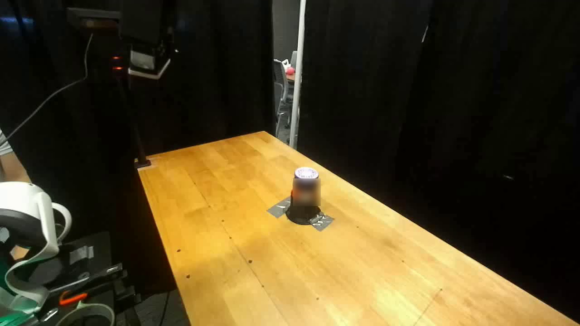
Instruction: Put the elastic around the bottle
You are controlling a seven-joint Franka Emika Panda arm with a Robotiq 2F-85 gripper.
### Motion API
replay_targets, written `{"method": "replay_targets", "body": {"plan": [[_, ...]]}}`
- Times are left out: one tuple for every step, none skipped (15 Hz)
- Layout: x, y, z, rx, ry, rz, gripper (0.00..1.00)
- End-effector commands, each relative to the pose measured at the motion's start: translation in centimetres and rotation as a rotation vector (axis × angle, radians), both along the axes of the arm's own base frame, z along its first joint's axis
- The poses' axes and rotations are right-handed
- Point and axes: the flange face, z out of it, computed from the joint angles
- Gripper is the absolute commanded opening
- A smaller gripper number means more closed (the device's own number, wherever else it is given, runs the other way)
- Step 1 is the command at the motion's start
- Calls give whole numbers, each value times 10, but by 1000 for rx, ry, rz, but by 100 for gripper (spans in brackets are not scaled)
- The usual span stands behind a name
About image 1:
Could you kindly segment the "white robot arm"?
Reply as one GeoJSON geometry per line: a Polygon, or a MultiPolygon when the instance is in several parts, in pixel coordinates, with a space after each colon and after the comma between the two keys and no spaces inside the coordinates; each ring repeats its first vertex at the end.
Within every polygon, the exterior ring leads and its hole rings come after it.
{"type": "Polygon", "coordinates": [[[41,306],[48,289],[30,286],[15,275],[15,270],[32,262],[41,262],[59,251],[59,242],[72,226],[70,212],[50,199],[37,184],[24,181],[0,183],[0,224],[14,235],[14,242],[35,248],[26,259],[6,268],[3,280],[15,299],[26,299],[41,306]]]}

